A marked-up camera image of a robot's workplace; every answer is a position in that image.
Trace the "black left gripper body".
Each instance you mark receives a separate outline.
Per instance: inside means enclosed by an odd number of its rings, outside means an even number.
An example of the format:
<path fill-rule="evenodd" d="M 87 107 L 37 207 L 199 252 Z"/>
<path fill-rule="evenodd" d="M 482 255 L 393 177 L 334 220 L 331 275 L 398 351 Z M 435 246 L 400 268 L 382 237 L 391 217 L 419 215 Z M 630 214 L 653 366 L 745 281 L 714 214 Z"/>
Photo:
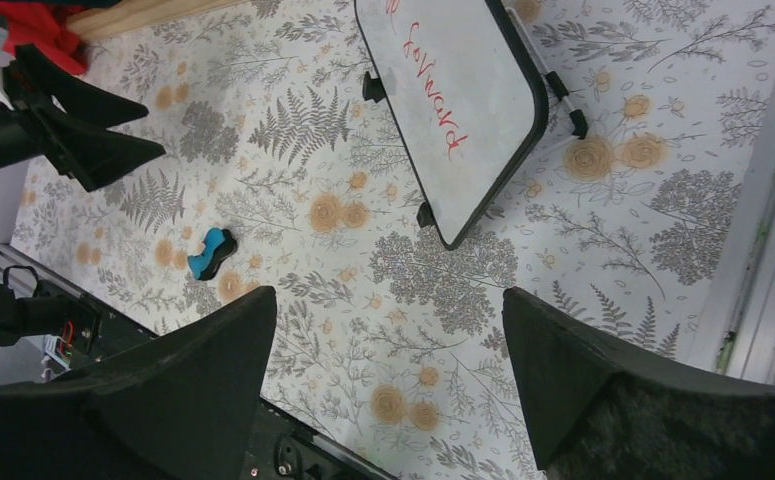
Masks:
<path fill-rule="evenodd" d="M 0 67 L 0 169 L 44 156 L 56 167 L 60 145 L 34 107 L 51 103 L 48 91 L 19 62 Z"/>

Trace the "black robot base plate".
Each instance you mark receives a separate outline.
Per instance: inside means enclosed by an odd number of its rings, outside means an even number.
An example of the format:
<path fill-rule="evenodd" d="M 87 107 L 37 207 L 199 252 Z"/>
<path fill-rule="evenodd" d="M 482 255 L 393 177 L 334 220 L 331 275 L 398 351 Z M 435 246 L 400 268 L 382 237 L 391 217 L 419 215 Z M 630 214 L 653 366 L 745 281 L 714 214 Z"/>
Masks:
<path fill-rule="evenodd" d="M 0 279 L 95 318 L 60 375 L 0 386 L 0 479 L 385 477 L 261 398 L 273 288 L 158 336 L 7 245 Z"/>

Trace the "black framed whiteboard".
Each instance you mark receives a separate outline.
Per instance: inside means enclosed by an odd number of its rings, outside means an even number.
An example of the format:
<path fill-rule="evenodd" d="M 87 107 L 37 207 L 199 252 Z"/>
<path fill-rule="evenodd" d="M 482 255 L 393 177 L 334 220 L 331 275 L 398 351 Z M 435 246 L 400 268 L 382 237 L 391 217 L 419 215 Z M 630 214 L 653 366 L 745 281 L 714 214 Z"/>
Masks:
<path fill-rule="evenodd" d="M 500 1 L 358 1 L 373 68 L 423 196 L 418 224 L 458 248 L 571 103 L 517 11 Z"/>

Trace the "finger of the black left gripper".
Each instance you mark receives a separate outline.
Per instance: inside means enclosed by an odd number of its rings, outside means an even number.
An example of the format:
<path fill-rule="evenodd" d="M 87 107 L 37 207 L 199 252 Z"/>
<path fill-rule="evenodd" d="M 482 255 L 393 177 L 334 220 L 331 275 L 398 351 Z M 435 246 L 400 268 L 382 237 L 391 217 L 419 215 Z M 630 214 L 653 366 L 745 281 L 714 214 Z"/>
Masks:
<path fill-rule="evenodd" d="M 67 73 L 33 44 L 18 46 L 12 65 L 26 91 L 44 94 L 50 103 L 56 99 L 66 113 L 95 126 L 115 127 L 149 114 L 144 105 Z"/>
<path fill-rule="evenodd" d="M 88 192 L 166 154 L 159 143 L 98 128 L 49 134 L 42 150 L 59 174 L 78 181 Z"/>

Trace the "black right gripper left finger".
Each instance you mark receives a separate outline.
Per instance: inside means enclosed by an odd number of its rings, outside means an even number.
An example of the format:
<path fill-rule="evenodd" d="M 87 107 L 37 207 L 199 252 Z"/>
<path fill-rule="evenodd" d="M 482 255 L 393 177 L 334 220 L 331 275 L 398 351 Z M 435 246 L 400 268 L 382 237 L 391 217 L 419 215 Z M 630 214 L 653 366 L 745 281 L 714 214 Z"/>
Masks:
<path fill-rule="evenodd" d="M 0 479 L 236 479 L 276 328 L 257 288 L 48 383 L 0 386 Z"/>

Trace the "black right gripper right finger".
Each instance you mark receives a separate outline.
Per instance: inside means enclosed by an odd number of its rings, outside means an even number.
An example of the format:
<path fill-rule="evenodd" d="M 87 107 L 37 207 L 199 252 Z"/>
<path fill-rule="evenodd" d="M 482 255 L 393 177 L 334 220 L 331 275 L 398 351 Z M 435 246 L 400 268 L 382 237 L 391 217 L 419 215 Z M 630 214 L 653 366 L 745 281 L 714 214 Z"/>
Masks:
<path fill-rule="evenodd" d="M 775 479 L 774 385 L 665 358 L 518 287 L 502 321 L 549 478 Z"/>

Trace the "blue and black eraser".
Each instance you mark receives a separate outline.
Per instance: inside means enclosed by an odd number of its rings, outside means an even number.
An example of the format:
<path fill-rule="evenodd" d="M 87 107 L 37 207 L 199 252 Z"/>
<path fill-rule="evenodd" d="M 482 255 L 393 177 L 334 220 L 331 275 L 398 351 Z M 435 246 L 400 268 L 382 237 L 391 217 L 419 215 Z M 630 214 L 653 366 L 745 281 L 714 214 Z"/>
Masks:
<path fill-rule="evenodd" d="M 187 265 L 194 280 L 212 280 L 222 263 L 238 248 L 238 242 L 229 229 L 211 228 L 203 238 L 202 252 L 187 257 Z"/>

